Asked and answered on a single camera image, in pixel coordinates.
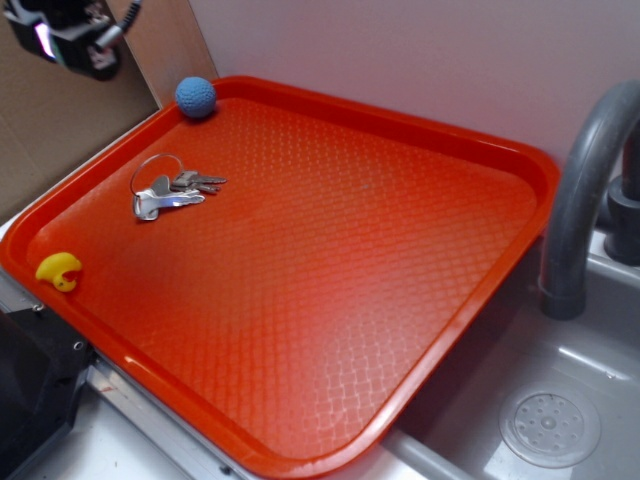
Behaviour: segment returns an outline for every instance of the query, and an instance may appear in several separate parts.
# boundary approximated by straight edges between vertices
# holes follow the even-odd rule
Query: keys
[[[133,213],[140,220],[155,220],[158,210],[168,207],[182,207],[204,202],[204,195],[196,189],[171,190],[169,177],[162,175],[153,182],[151,188],[137,192],[133,197]]]
[[[188,190],[199,190],[201,192],[215,195],[220,191],[218,185],[226,183],[227,179],[222,177],[209,177],[200,175],[195,170],[184,170],[171,183],[171,190],[186,192]]]

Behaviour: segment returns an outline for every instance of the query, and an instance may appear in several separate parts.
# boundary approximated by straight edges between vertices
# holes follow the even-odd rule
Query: drain cover
[[[600,440],[593,404],[562,385],[534,383],[513,392],[500,411],[509,448],[533,465],[562,468],[587,458]]]

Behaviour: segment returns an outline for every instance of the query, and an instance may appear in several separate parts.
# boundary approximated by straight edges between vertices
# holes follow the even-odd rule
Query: sink
[[[444,460],[429,478],[638,478],[640,271],[590,255],[586,311],[552,320],[538,306],[539,247],[396,424]]]

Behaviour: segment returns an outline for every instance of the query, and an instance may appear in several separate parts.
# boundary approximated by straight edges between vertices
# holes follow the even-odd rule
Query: faucet
[[[622,175],[611,182],[604,204],[621,153]],[[600,210],[610,215],[606,253],[640,265],[640,80],[614,86],[596,103],[569,153],[538,279],[540,308],[548,317],[568,320],[585,309],[587,255]]]

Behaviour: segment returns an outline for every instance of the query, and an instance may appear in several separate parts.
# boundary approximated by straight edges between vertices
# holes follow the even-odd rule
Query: red tray
[[[0,261],[249,471],[321,475],[378,440],[464,332],[543,228],[558,172],[468,130],[214,84],[213,117],[160,112],[30,208]],[[160,152],[228,183],[139,221],[130,180]],[[34,278],[59,251],[84,265],[67,294]]]

